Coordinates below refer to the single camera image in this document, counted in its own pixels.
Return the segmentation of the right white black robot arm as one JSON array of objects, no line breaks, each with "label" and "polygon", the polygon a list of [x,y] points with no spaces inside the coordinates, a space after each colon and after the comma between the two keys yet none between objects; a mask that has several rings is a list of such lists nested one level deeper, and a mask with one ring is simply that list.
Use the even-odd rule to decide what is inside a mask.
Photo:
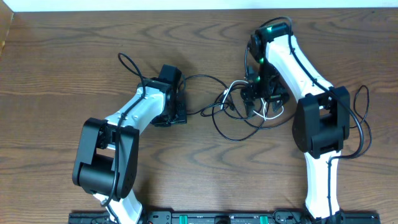
[{"label": "right white black robot arm", "polygon": [[259,64],[246,67],[248,84],[241,90],[246,113],[254,115],[254,102],[274,111],[293,98],[296,103],[292,135],[307,166],[306,220],[339,223],[337,169],[343,143],[349,137],[347,89],[335,88],[324,79],[301,51],[292,26],[283,19],[260,26],[252,34],[246,52]]}]

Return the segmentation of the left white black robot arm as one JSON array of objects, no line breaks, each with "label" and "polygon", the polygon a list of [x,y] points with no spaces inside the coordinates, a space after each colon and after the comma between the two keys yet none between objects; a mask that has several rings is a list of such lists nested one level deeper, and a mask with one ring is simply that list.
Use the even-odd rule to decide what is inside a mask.
[{"label": "left white black robot arm", "polygon": [[151,78],[120,110],[105,119],[85,121],[72,181],[106,207],[116,223],[138,223],[143,206],[132,186],[137,175],[139,137],[156,118],[177,114],[179,80]]}]

